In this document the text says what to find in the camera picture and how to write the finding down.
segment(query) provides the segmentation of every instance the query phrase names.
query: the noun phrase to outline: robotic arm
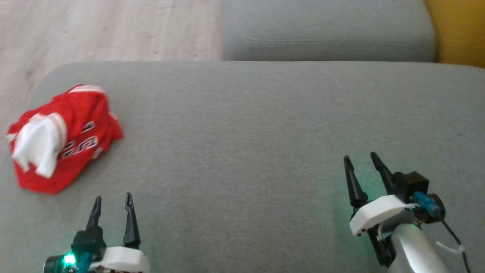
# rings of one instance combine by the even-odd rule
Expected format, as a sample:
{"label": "robotic arm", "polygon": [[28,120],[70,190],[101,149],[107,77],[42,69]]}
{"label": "robotic arm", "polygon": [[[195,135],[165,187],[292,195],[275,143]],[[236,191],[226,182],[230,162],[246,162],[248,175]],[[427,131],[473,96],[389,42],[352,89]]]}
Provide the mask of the robotic arm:
{"label": "robotic arm", "polygon": [[106,247],[103,229],[98,225],[101,216],[101,196],[96,197],[85,230],[77,232],[71,253],[51,256],[44,264],[44,273],[150,273],[150,264],[140,251],[140,234],[131,194],[126,193],[125,236],[123,246]]}
{"label": "robotic arm", "polygon": [[428,179],[415,171],[392,174],[376,153],[371,153],[371,158],[388,194],[373,201],[360,187],[350,158],[344,157],[350,205],[354,207],[352,234],[369,235],[377,261],[390,273],[448,273],[443,258],[420,229],[423,223],[442,222],[457,241],[469,273],[463,246],[444,222],[443,202],[437,195],[427,194]]}

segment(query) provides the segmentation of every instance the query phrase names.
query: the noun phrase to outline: floor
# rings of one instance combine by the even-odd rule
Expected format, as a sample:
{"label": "floor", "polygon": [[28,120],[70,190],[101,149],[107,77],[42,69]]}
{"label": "floor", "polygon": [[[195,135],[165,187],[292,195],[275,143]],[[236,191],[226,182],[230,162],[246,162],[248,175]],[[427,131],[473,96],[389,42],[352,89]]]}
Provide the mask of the floor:
{"label": "floor", "polygon": [[83,61],[220,60],[222,0],[0,0],[0,132]]}

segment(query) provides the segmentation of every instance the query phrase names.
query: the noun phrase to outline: green led light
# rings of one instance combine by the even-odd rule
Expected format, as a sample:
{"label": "green led light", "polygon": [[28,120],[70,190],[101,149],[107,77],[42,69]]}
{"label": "green led light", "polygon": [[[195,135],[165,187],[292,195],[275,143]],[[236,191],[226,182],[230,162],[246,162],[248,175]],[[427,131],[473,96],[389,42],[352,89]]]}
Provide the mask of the green led light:
{"label": "green led light", "polygon": [[76,257],[72,253],[64,255],[64,264],[76,264]]}

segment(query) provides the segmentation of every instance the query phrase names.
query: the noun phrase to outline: yellow fabric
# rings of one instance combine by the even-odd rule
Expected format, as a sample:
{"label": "yellow fabric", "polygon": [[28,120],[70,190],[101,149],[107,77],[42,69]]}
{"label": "yellow fabric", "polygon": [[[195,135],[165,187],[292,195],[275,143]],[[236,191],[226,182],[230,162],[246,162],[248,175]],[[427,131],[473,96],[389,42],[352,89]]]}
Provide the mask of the yellow fabric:
{"label": "yellow fabric", "polygon": [[426,0],[441,63],[485,68],[485,0]]}

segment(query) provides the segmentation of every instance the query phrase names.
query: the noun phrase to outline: gray sofa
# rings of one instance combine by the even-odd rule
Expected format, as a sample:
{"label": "gray sofa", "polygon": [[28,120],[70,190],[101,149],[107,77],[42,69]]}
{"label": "gray sofa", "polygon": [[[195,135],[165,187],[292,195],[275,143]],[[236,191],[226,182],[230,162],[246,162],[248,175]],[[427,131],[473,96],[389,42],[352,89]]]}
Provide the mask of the gray sofa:
{"label": "gray sofa", "polygon": [[[419,171],[485,271],[485,70],[429,63],[80,63],[56,69],[31,107],[78,83],[106,88],[125,137],[58,195],[21,190],[2,153],[2,272],[40,272],[69,251],[103,197],[120,245],[133,194],[152,272],[379,272],[353,237],[343,157],[371,198],[369,154]],[[431,242],[453,245],[439,224]],[[452,272],[460,256],[444,250]]]}
{"label": "gray sofa", "polygon": [[229,61],[436,58],[424,0],[224,0]]}

